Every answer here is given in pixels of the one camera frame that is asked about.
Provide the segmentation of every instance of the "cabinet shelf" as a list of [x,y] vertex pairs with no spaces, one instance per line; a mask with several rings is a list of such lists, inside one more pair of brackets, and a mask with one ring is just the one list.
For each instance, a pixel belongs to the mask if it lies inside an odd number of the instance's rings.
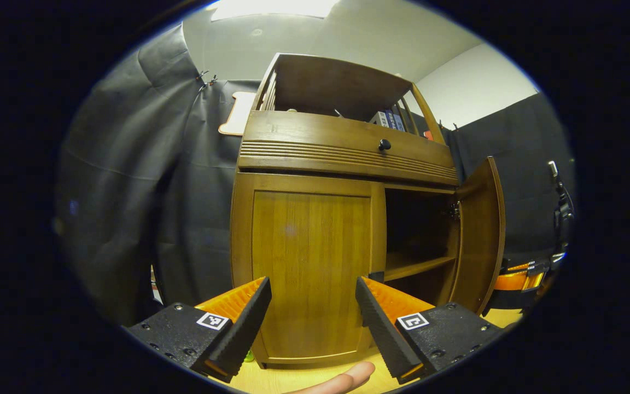
[[388,259],[386,261],[386,270],[383,274],[384,281],[420,274],[422,272],[429,271],[430,269],[435,269],[448,264],[456,259],[453,256],[443,256],[427,260],[425,262],[410,264],[404,259],[398,259],[395,256],[397,256],[397,254],[389,253],[387,255]]

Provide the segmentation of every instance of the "wooden floor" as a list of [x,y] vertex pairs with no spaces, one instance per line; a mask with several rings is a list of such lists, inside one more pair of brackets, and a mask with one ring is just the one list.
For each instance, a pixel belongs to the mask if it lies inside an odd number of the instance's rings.
[[[488,315],[485,316],[485,320],[498,327],[505,327],[517,321],[520,317],[519,309],[490,309]],[[278,368],[260,369],[256,362],[245,362],[242,364],[240,373],[232,378],[228,386],[254,394],[280,394],[282,392],[304,389],[305,387],[327,381],[350,369],[351,366],[359,361],[372,362],[376,366],[376,371],[366,384],[352,391],[352,393],[378,394],[379,392],[387,392],[400,387],[398,381],[390,377],[390,373],[376,347],[371,347],[362,359],[346,364],[324,366],[283,365]]]

